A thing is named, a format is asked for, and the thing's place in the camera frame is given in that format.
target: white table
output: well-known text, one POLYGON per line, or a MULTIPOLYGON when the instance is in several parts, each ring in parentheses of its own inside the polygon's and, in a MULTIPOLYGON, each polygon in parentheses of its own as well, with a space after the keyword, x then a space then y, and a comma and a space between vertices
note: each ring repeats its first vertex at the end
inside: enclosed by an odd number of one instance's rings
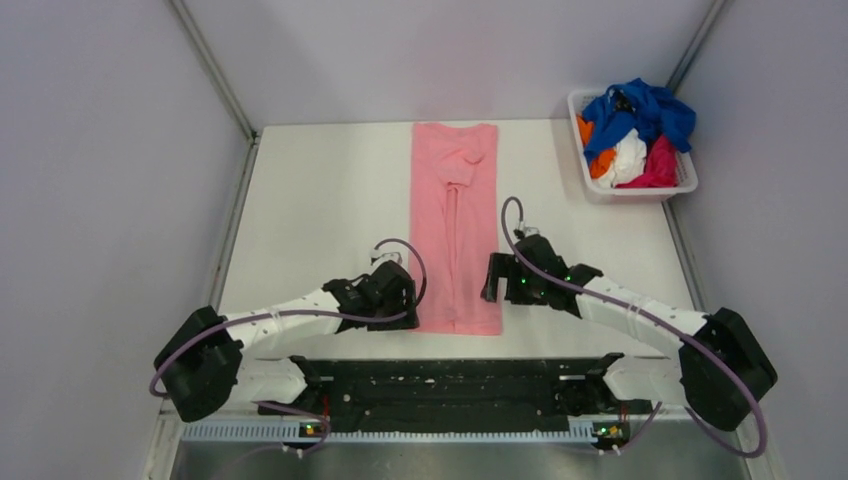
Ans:
MULTIPOLYGON (((587 203, 568 120, 488 123, 500 132, 499 204, 510 195, 521 198, 527 225, 539 228, 566 263, 592 265, 635 291, 692 307, 661 205, 587 203)), ((407 238, 411 134, 408 122, 266 128, 220 311, 280 303, 332 278, 353 278, 368 271, 377 241, 407 238)), ((500 246, 508 251, 502 238, 500 246)), ((303 341, 287 354, 418 359, 656 353, 545 307, 504 304, 503 322, 499 337, 351 331, 303 341)))

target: laundry basket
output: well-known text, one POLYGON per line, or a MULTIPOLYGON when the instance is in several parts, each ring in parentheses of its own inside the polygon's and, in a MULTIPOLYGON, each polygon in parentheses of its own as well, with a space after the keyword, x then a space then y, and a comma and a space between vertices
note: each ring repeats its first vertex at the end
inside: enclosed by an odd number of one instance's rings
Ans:
POLYGON ((689 193, 698 186, 698 175, 688 153, 677 152, 677 186, 672 188, 603 188, 592 181, 589 175, 589 163, 583 155, 583 142, 577 128, 577 115, 595 98, 603 95, 606 89, 575 90, 568 95, 568 113, 571 116, 571 129, 574 133, 574 145, 583 171, 583 186, 586 199, 592 203, 647 203, 662 202, 678 193, 689 193))

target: pile of clothes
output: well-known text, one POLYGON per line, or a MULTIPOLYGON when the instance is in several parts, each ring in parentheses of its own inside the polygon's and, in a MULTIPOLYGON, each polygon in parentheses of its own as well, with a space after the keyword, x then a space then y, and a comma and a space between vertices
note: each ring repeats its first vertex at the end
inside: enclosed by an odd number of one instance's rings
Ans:
POLYGON ((695 112, 637 78, 613 85, 577 116, 583 154, 604 188, 677 186, 677 152, 692 149, 695 112))

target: pink cloth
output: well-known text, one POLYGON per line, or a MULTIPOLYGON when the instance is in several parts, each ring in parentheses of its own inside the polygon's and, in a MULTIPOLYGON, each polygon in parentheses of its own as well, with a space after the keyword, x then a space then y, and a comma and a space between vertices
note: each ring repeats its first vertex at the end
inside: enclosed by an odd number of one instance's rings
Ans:
POLYGON ((677 149, 661 135, 654 142, 645 162, 645 173, 628 183, 616 185, 615 188, 650 188, 677 186, 677 149))
POLYGON ((494 125, 413 126, 409 239, 427 266, 420 332, 501 333, 501 306, 480 298, 498 250, 497 146, 494 125))

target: gray wall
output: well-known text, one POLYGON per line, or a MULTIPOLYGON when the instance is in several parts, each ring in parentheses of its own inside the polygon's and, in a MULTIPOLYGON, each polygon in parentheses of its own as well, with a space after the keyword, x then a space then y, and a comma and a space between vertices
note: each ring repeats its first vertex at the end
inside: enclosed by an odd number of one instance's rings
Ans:
POLYGON ((844 0, 740 0, 681 92, 701 185, 676 206, 712 307, 777 367, 764 403, 798 479, 845 478, 846 45, 844 0))
POLYGON ((138 478, 244 153, 163 1, 2 2, 0 478, 138 478))
POLYGON ((663 83, 711 0, 188 0, 258 126, 564 117, 663 83))

